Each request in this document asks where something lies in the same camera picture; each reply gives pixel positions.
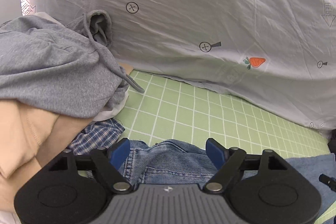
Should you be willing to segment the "beige sweatshirt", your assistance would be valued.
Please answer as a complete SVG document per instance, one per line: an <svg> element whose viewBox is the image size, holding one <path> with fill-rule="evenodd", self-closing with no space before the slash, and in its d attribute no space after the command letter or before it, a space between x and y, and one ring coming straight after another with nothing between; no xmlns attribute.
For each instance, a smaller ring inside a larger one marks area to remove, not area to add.
<svg viewBox="0 0 336 224"><path fill-rule="evenodd" d="M92 121L2 97L1 210L13 213L17 191Z"/></svg>

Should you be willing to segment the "green grid mat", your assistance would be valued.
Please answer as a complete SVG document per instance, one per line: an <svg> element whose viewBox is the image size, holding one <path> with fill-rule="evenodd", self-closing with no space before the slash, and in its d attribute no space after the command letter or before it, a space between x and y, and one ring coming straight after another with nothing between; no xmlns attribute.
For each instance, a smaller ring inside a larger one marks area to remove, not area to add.
<svg viewBox="0 0 336 224"><path fill-rule="evenodd" d="M327 139L312 127L285 120L241 98L140 71L131 76L145 92L129 89L121 109L106 111L93 122L117 120L125 128L120 138L148 145L177 139L199 148L214 138L226 147L254 154L271 148L284 158L330 154Z"/></svg>

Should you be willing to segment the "white button garment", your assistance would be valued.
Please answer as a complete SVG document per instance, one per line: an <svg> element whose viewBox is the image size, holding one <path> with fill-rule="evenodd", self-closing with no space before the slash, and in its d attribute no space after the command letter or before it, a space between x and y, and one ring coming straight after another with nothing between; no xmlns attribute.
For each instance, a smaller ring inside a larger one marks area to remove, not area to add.
<svg viewBox="0 0 336 224"><path fill-rule="evenodd" d="M39 12L39 13L36 14L36 16L40 16L41 18L45 18L45 19L53 21L57 24L60 24L56 20L52 19L50 16L48 16L45 13ZM123 102L125 102L127 100L127 97L128 97L128 92L126 91L124 99L119 104L117 104L113 107L104 107L95 117L93 117L93 122L97 118L100 118L100 116L106 111L110 112L110 111L113 111L115 109L121 109L122 104L123 104ZM18 219L17 219L17 216L15 215L15 211L13 213L11 213L11 212L8 212L8 211L2 211L1 210L1 223L17 223L17 222L18 222Z"/></svg>

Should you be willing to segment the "grey hooded sweatshirt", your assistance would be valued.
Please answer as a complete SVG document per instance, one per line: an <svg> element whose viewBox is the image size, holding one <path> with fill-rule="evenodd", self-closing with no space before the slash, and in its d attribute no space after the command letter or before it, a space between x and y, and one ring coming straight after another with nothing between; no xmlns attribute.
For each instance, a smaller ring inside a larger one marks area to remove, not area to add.
<svg viewBox="0 0 336 224"><path fill-rule="evenodd" d="M112 19L87 12L67 25L36 15L1 25L1 98L75 118L143 93L110 51Z"/></svg>

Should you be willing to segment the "grey carrot print bedsheet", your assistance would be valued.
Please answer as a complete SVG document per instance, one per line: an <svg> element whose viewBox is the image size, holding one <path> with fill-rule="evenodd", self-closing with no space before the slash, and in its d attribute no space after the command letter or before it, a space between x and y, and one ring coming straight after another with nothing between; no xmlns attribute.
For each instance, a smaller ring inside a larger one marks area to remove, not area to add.
<svg viewBox="0 0 336 224"><path fill-rule="evenodd" d="M335 0L26 1L64 24L105 10L123 63L335 129Z"/></svg>

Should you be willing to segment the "blue plaid shirt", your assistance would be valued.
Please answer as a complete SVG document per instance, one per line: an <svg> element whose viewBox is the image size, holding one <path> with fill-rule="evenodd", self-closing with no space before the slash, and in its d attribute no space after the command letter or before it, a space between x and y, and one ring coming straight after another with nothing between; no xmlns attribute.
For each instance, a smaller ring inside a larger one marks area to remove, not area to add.
<svg viewBox="0 0 336 224"><path fill-rule="evenodd" d="M109 148L118 141L125 128L117 120L110 118L86 126L68 145L74 155L89 155L98 148Z"/></svg>

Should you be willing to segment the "blue denim jeans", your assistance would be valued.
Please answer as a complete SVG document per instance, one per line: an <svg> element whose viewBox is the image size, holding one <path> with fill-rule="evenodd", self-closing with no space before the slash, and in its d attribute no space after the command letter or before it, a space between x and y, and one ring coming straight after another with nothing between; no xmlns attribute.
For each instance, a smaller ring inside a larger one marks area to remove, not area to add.
<svg viewBox="0 0 336 224"><path fill-rule="evenodd" d="M286 170L246 171L231 190L216 195L248 223L311 223L335 202L335 192L319 181L321 174L335 175L335 156L283 160ZM120 167L133 186L194 184L203 189L216 172L206 148L178 140L152 147L132 141Z"/></svg>

